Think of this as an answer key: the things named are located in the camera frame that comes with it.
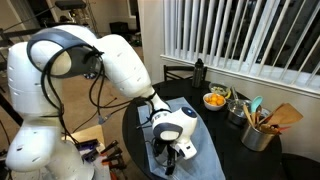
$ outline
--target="floor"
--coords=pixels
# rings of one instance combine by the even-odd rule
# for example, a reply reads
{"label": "floor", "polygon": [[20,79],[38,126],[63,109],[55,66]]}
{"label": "floor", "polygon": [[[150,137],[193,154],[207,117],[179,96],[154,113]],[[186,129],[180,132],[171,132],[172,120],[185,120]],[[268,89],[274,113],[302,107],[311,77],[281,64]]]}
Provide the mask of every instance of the floor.
{"label": "floor", "polygon": [[[70,132],[73,132],[80,124],[88,120],[95,112],[96,107],[93,106],[89,101],[89,89],[94,80],[86,79],[82,75],[64,79],[62,80],[63,84],[63,98],[62,101],[65,106],[65,115],[64,120],[67,129]],[[7,78],[0,76],[0,86],[4,88],[6,93],[2,93],[5,98],[10,101],[8,93]],[[98,86],[93,90],[93,99],[96,100]],[[103,92],[101,95],[101,104],[107,104],[108,102],[115,99],[111,105],[120,104],[122,102],[128,101],[130,99],[122,96],[117,89],[115,89],[109,80],[104,82]],[[101,114],[103,116],[112,113],[118,110],[120,107],[103,109]],[[122,117],[125,112],[125,108],[114,113],[104,124],[102,124],[103,136],[105,144],[111,143],[113,140],[119,142],[119,147],[122,149],[122,156],[127,165],[127,168],[123,171],[124,174],[120,171],[117,171],[118,179],[147,179],[146,176],[139,170],[135,163],[131,160],[130,155],[128,154],[125,144],[122,138]],[[0,108],[0,120],[5,127],[10,141],[13,140],[15,134],[19,130],[19,126],[12,120],[12,118]],[[83,125],[78,129],[86,129],[98,124],[97,115],[94,116],[92,120]],[[0,150],[8,149],[8,143],[4,130],[0,127]]]}

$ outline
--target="utensil holder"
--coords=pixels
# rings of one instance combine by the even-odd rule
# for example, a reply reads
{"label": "utensil holder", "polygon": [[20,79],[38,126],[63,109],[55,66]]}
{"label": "utensil holder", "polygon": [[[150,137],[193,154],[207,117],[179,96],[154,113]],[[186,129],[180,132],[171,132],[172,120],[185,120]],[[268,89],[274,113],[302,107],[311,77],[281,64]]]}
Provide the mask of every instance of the utensil holder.
{"label": "utensil holder", "polygon": [[267,134],[246,124],[241,134],[241,142],[253,151],[263,151],[276,134]]}

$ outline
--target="wooden spatula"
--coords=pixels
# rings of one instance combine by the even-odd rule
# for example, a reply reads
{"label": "wooden spatula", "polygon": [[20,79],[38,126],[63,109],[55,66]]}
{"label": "wooden spatula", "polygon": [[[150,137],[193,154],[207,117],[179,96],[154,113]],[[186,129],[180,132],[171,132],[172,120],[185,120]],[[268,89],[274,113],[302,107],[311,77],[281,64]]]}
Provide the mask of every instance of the wooden spatula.
{"label": "wooden spatula", "polygon": [[302,118],[303,116],[300,112],[298,112],[291,104],[286,103],[272,113],[267,124],[291,124],[301,120]]}

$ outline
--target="black chair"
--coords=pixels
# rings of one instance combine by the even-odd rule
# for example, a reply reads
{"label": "black chair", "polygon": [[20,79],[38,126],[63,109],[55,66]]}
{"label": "black chair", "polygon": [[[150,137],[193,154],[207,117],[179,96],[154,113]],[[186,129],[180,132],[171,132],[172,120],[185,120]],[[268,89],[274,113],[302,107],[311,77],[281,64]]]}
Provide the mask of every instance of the black chair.
{"label": "black chair", "polygon": [[[193,66],[167,66],[163,65],[164,81],[178,79],[192,79]],[[205,80],[207,75],[207,67],[203,69],[202,80]]]}
{"label": "black chair", "polygon": [[312,159],[283,153],[282,166],[288,180],[320,179],[320,163]]}

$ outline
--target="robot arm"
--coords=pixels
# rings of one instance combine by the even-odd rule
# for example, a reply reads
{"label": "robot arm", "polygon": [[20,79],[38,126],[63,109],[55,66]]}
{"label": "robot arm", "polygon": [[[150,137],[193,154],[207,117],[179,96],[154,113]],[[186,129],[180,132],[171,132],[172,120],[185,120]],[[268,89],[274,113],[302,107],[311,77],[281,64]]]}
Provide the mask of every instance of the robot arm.
{"label": "robot arm", "polygon": [[[101,68],[124,96],[146,98],[156,138],[172,141],[172,147],[185,159],[196,154],[190,140],[197,122],[195,113],[188,108],[171,112],[168,104],[152,88],[148,72],[138,55],[118,35],[97,39],[85,27],[63,25],[42,30],[33,35],[28,43],[13,46],[8,57],[13,106],[16,111],[28,117],[25,119],[57,114],[59,112],[54,106],[59,106],[59,99],[54,98],[54,94],[62,93],[60,79],[99,71]],[[52,82],[44,79],[45,75],[51,76]],[[49,83],[55,90],[44,88]],[[43,91],[48,93],[51,103],[43,97]],[[22,135],[16,138],[21,141],[24,137]],[[18,166],[10,163],[10,157],[7,159],[8,164],[13,170]]]}

